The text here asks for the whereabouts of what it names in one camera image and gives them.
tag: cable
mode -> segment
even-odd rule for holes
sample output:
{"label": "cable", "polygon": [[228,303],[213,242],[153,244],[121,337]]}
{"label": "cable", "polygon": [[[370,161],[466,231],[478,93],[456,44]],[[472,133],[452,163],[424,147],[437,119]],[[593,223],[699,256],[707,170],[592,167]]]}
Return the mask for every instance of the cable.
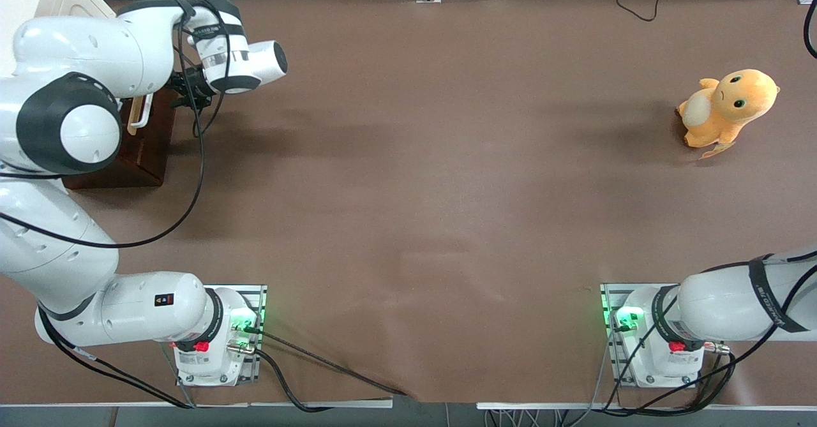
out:
{"label": "cable", "polygon": [[[88,354],[88,352],[85,352],[81,348],[78,348],[77,346],[73,345],[67,339],[65,339],[63,336],[61,336],[61,334],[59,334],[58,331],[56,331],[56,329],[54,328],[54,326],[52,325],[52,323],[49,320],[49,316],[47,316],[46,311],[43,310],[43,308],[38,308],[38,313],[39,313],[40,320],[43,323],[43,328],[46,331],[47,336],[49,336],[49,339],[52,340],[52,343],[54,343],[54,345],[56,346],[56,348],[59,349],[60,352],[63,352],[65,355],[67,355],[69,358],[71,358],[71,360],[74,360],[74,362],[79,363],[82,366],[85,366],[87,369],[90,369],[91,371],[93,371],[93,372],[95,372],[97,374],[104,375],[104,377],[113,378],[114,380],[124,382],[125,384],[128,384],[129,386],[135,387],[137,389],[140,389],[143,392],[149,393],[150,395],[161,399],[161,401],[166,401],[167,403],[172,404],[175,407],[180,407],[180,408],[183,408],[183,409],[192,409],[192,406],[182,403],[181,400],[178,400],[177,398],[172,397],[171,395],[167,394],[166,392],[163,392],[160,389],[157,389],[154,386],[151,386],[150,384],[147,384],[145,381],[141,380],[140,378],[134,377],[133,375],[130,375],[130,374],[126,373],[125,371],[120,370],[116,366],[113,366],[110,363],[105,362],[105,360],[102,360],[99,357],[95,357],[95,356],[93,356],[91,354]],[[122,377],[120,377],[119,375],[115,375],[113,373],[109,373],[107,371],[103,371],[103,370],[91,365],[90,363],[87,363],[84,360],[81,360],[81,358],[77,357],[73,352],[71,352],[69,349],[67,349],[66,346],[68,348],[71,348],[71,350],[73,350],[74,352],[78,352],[78,354],[84,356],[85,358],[88,358],[89,360],[92,360],[93,362],[99,363],[100,365],[106,366],[106,367],[110,368],[111,370],[116,371],[117,373],[122,375]]]}
{"label": "cable", "polygon": [[251,333],[251,334],[262,334],[263,336],[266,336],[271,340],[277,341],[278,343],[282,343],[282,345],[285,345],[285,346],[287,346],[287,347],[289,347],[291,349],[294,349],[295,351],[300,352],[301,354],[304,354],[304,355],[307,355],[309,357],[315,358],[315,360],[317,360],[318,362],[321,362],[321,363],[324,363],[324,365],[333,367],[336,371],[339,371],[339,372],[341,372],[341,373],[343,373],[345,375],[349,375],[350,377],[356,378],[356,380],[363,381],[366,384],[369,384],[370,386],[376,387],[377,389],[380,389],[380,390],[382,390],[384,392],[388,392],[388,393],[391,393],[393,395],[406,395],[406,392],[403,392],[403,391],[397,390],[397,389],[392,389],[391,387],[385,386],[384,384],[380,384],[376,380],[371,380],[370,378],[365,377],[364,375],[362,375],[362,374],[360,374],[360,373],[358,373],[356,371],[352,371],[352,370],[350,370],[348,368],[344,368],[343,366],[338,365],[338,363],[332,363],[329,360],[327,360],[326,358],[323,358],[323,357],[321,357],[319,355],[314,354],[314,352],[310,352],[310,351],[306,350],[305,348],[301,348],[301,347],[299,347],[297,345],[294,345],[293,343],[290,343],[290,342],[288,342],[286,340],[283,340],[283,339],[275,336],[274,334],[269,334],[266,331],[262,331],[262,330],[259,330],[257,328],[253,328],[251,326],[245,326],[245,328],[242,328],[242,331],[245,332],[245,333]]}
{"label": "cable", "polygon": [[283,378],[283,372],[281,372],[281,367],[278,366],[278,363],[276,363],[275,360],[272,359],[272,357],[269,357],[269,355],[267,355],[263,350],[260,350],[259,348],[256,349],[255,354],[258,357],[263,358],[263,360],[265,360],[267,363],[269,363],[270,366],[272,366],[272,371],[275,372],[275,377],[278,378],[278,383],[281,384],[281,389],[283,389],[283,393],[286,394],[289,401],[291,401],[291,403],[294,404],[295,407],[297,407],[299,410],[302,410],[303,412],[324,412],[325,410],[331,409],[329,407],[311,408],[304,406],[303,403],[301,403],[300,401],[298,401],[297,398],[295,398],[295,394],[292,393],[292,390],[289,389],[289,384],[287,384],[287,380]]}
{"label": "cable", "polygon": [[[817,49],[815,49],[814,44],[811,43],[811,22],[814,19],[815,8],[817,8],[817,0],[811,0],[811,5],[809,5],[809,11],[806,12],[806,21],[803,22],[803,43],[805,43],[806,50],[809,51],[811,57],[817,58]],[[789,258],[786,261],[808,259],[815,255],[817,255],[817,251],[806,253],[805,255],[797,256],[794,258]]]}
{"label": "cable", "polygon": [[604,341],[604,352],[602,352],[601,354],[601,365],[599,366],[599,375],[598,377],[596,377],[596,388],[593,389],[593,396],[592,398],[590,398],[590,403],[587,405],[587,409],[584,410],[584,412],[581,413],[581,415],[578,416],[578,418],[575,419],[575,421],[562,423],[563,427],[574,427],[574,425],[577,425],[581,421],[584,421],[584,418],[587,417],[587,415],[589,415],[590,412],[593,410],[593,403],[596,402],[596,397],[598,397],[599,389],[601,388],[601,378],[604,376],[604,367],[607,366],[607,352],[609,352],[610,343],[613,342],[613,339],[615,339],[615,332],[610,331],[610,335],[607,336],[607,340]]}
{"label": "cable", "polygon": [[659,1],[660,0],[656,0],[656,5],[654,5],[653,7],[653,17],[650,18],[642,17],[638,12],[633,11],[633,9],[630,9],[627,6],[624,6],[621,3],[621,0],[615,0],[615,3],[616,5],[619,6],[619,8],[622,8],[625,11],[630,12],[630,14],[633,14],[633,16],[637,17],[639,20],[642,20],[643,22],[653,22],[653,20],[655,20],[659,16]]}
{"label": "cable", "polygon": [[[225,30],[225,24],[224,24],[224,20],[221,17],[221,13],[219,13],[218,9],[216,9],[215,6],[213,6],[208,0],[204,0],[204,2],[208,5],[208,8],[210,9],[210,11],[218,19],[219,26],[221,26],[222,34],[225,35],[225,40],[227,41],[227,55],[229,56],[230,55],[230,37],[227,34],[227,31]],[[193,211],[193,207],[195,207],[196,202],[199,200],[199,195],[201,194],[202,183],[204,183],[205,159],[204,159],[204,139],[202,139],[202,137],[201,137],[201,119],[199,119],[199,111],[196,109],[196,106],[195,106],[195,98],[193,97],[193,89],[192,89],[192,87],[190,87],[190,81],[187,78],[186,65],[184,64],[184,58],[181,57],[181,55],[184,55],[184,52],[182,52],[182,41],[183,41],[182,40],[182,28],[183,28],[183,25],[180,22],[180,24],[178,25],[178,30],[179,30],[178,31],[178,49],[179,49],[179,55],[180,55],[179,63],[181,65],[181,76],[182,76],[182,78],[184,80],[184,84],[187,87],[187,93],[188,93],[188,96],[189,96],[189,99],[190,99],[190,105],[191,105],[190,108],[193,110],[193,122],[195,122],[196,129],[199,131],[198,133],[199,133],[199,157],[200,157],[200,162],[199,162],[199,180],[196,183],[196,189],[195,189],[195,192],[193,192],[193,198],[190,199],[190,205],[187,206],[187,209],[184,211],[184,213],[181,215],[181,217],[178,220],[176,220],[176,222],[173,223],[169,228],[165,229],[163,232],[160,232],[155,236],[149,237],[147,239],[143,239],[141,241],[126,242],[126,243],[121,243],[121,244],[104,244],[104,243],[100,243],[100,242],[82,241],[82,240],[79,240],[79,239],[75,239],[73,237],[64,236],[62,234],[57,234],[55,232],[51,232],[51,231],[49,231],[47,229],[43,229],[43,228],[35,226],[35,225],[31,224],[31,223],[26,223],[26,221],[18,220],[18,218],[14,218],[14,217],[12,217],[10,215],[7,215],[7,214],[4,214],[2,212],[0,212],[0,218],[2,218],[3,220],[9,221],[10,223],[17,224],[18,226],[23,226],[26,229],[29,229],[29,231],[38,232],[40,234],[52,237],[52,238],[60,240],[60,241],[69,242],[69,243],[72,243],[72,244],[79,244],[79,246],[90,246],[90,247],[93,247],[93,248],[108,248],[108,249],[122,249],[122,248],[133,248],[133,247],[138,247],[138,246],[145,246],[145,244],[149,244],[149,243],[155,242],[157,240],[160,240],[161,238],[163,238],[167,234],[170,234],[171,232],[175,231],[176,227],[181,226],[183,221],[187,220],[187,217]],[[224,74],[225,74],[225,78],[227,78],[228,75],[230,74],[230,58],[227,58],[227,64],[225,65]]]}

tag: gray cable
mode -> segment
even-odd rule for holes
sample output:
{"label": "gray cable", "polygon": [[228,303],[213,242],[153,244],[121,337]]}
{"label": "gray cable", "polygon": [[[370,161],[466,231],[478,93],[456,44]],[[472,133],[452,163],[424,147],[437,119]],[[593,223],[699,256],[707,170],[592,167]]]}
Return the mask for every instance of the gray cable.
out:
{"label": "gray cable", "polygon": [[170,361],[170,357],[169,357],[169,355],[167,355],[167,352],[165,351],[164,346],[161,345],[161,343],[158,343],[158,348],[161,349],[161,354],[163,354],[164,359],[167,360],[167,365],[170,365],[170,370],[173,371],[173,375],[175,375],[176,381],[179,383],[179,387],[181,388],[181,392],[184,393],[184,398],[186,398],[187,404],[192,406],[192,407],[197,408],[196,404],[193,403],[193,398],[190,398],[190,394],[187,393],[187,389],[184,388],[184,384],[181,382],[181,378],[179,377],[179,372],[178,372],[177,369],[175,369],[175,367],[173,367],[173,363]]}
{"label": "gray cable", "polygon": [[569,422],[567,424],[562,424],[563,427],[575,427],[581,421],[584,421],[584,418],[590,414],[590,411],[593,409],[593,403],[596,402],[596,397],[599,396],[599,389],[601,388],[601,377],[604,376],[604,367],[607,366],[607,352],[609,352],[610,343],[613,342],[613,331],[610,331],[610,335],[607,336],[607,341],[604,343],[604,353],[601,354],[601,365],[599,366],[599,375],[596,377],[596,388],[593,389],[593,398],[590,399],[590,404],[587,405],[587,409],[581,413],[581,416],[578,416],[573,422]]}

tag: green led light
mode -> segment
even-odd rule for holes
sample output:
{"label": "green led light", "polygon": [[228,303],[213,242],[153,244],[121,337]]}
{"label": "green led light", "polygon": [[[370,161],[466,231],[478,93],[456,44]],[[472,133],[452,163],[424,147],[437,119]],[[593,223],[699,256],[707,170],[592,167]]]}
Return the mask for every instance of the green led light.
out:
{"label": "green led light", "polygon": [[644,317],[644,310],[642,308],[625,306],[619,308],[619,310],[616,311],[615,316],[618,326],[621,328],[626,328],[627,330],[633,330],[637,328],[639,319]]}

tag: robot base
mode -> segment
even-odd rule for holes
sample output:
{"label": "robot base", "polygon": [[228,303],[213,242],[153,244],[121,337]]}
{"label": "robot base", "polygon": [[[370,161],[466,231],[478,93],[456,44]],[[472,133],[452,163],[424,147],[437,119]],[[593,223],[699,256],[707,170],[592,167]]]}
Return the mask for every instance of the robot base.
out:
{"label": "robot base", "polygon": [[675,388],[698,378],[703,364],[703,349],[694,352],[671,352],[657,331],[650,333],[638,349],[627,371],[624,366],[641,339],[653,326],[650,313],[657,290],[667,284],[602,284],[604,322],[608,328],[626,325],[630,331],[615,333],[610,346],[613,374],[621,378],[622,387]]}
{"label": "robot base", "polygon": [[253,326],[263,329],[266,307],[266,285],[205,285],[221,298],[224,318],[216,337],[206,352],[181,352],[174,349],[178,381],[185,386],[236,386],[258,379],[259,359],[227,350],[227,343],[260,345],[256,334],[236,328]]}

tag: floor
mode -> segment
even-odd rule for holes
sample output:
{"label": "floor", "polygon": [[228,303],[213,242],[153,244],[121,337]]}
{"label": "floor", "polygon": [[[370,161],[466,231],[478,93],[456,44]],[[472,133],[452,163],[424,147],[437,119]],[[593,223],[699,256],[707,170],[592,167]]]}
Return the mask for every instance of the floor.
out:
{"label": "floor", "polygon": [[[215,427],[241,425],[261,427],[286,425],[288,427],[389,427],[411,425],[412,427],[446,426],[446,406],[443,403],[415,403],[408,398],[396,398],[394,408],[386,409],[334,409],[330,412],[304,414],[294,408],[214,408],[186,412],[171,407],[117,409],[115,421],[108,407],[26,407],[0,408],[0,425],[3,427],[52,427],[59,419],[60,427],[164,427],[195,425]],[[539,425],[551,425],[553,413],[542,410]],[[510,425],[504,416],[502,424]],[[528,427],[528,422],[520,427]],[[449,404],[451,427],[479,427],[484,425],[484,412],[473,404]],[[757,412],[756,410],[707,410],[695,415],[656,421],[651,417],[613,419],[592,414],[584,419],[581,427],[812,427],[817,426],[817,412]]]}

